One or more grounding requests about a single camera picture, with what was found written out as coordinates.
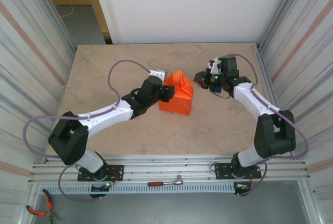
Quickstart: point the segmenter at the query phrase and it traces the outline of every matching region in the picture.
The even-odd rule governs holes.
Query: beige tabletop
[[[205,70],[210,59],[232,53],[248,57],[255,65],[249,44],[79,46],[59,114],[87,113],[116,102],[107,75],[118,60],[132,59],[150,70],[169,74],[181,70],[191,80],[195,73]],[[241,58],[237,58],[237,65],[239,74],[254,82],[249,65]],[[141,87],[147,76],[142,68],[121,63],[111,75],[111,84],[123,96]],[[95,134],[87,147],[103,155],[234,154],[253,144],[256,120],[242,104],[193,86],[190,116],[160,111],[157,103],[146,114]],[[260,82],[257,90],[263,93]]]

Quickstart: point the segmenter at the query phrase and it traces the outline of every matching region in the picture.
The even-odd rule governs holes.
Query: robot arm
[[[95,179],[103,178],[105,161],[97,153],[86,149],[88,139],[113,124],[146,113],[159,100],[169,102],[174,95],[174,87],[163,85],[166,75],[164,71],[150,71],[141,88],[123,96],[117,107],[114,103],[94,112],[77,115],[88,117],[85,120],[59,120],[48,139],[49,144],[66,165],[77,164],[94,174]],[[113,107],[114,110],[109,113],[89,118]],[[63,116],[75,115],[67,112]]]
[[[294,129],[269,108],[294,122],[292,113],[288,110],[281,111],[278,107],[271,105],[256,89],[252,88],[251,81],[247,77],[240,77],[235,57],[210,60],[208,68],[195,75],[194,82],[211,92],[222,87],[232,98],[243,104],[257,120],[254,144],[236,153],[232,159],[233,173],[237,177],[248,173],[256,163],[265,158],[295,149]]]

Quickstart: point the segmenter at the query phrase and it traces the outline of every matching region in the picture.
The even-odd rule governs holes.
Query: pliers
[[[47,211],[45,212],[38,212],[36,210],[34,210],[31,206],[27,206],[27,210],[30,214],[33,214],[33,215],[38,215],[38,216],[42,216],[42,217],[47,217],[48,218],[48,221],[53,224],[53,220],[52,220],[52,217],[55,217],[57,220],[61,221],[58,216],[56,216],[54,213],[51,212],[51,209],[53,208],[53,204],[51,202],[51,196],[50,194],[47,192],[46,189],[43,189],[43,193],[45,194],[46,196],[46,208],[47,208]]]

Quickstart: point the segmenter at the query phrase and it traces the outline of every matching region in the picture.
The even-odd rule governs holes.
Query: orange paper bag
[[[193,86],[182,71],[176,71],[165,81],[165,85],[173,85],[175,94],[168,103],[159,101],[160,110],[189,115],[191,112]]]

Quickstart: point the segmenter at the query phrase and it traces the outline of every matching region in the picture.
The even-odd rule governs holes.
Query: corrugated metal wall
[[[333,0],[288,0],[261,49],[279,106],[310,140],[305,161],[333,223]]]
[[[0,0],[0,223],[12,223],[31,165],[22,128],[57,113],[75,47],[50,0]],[[51,121],[35,122],[28,140],[44,152]]]

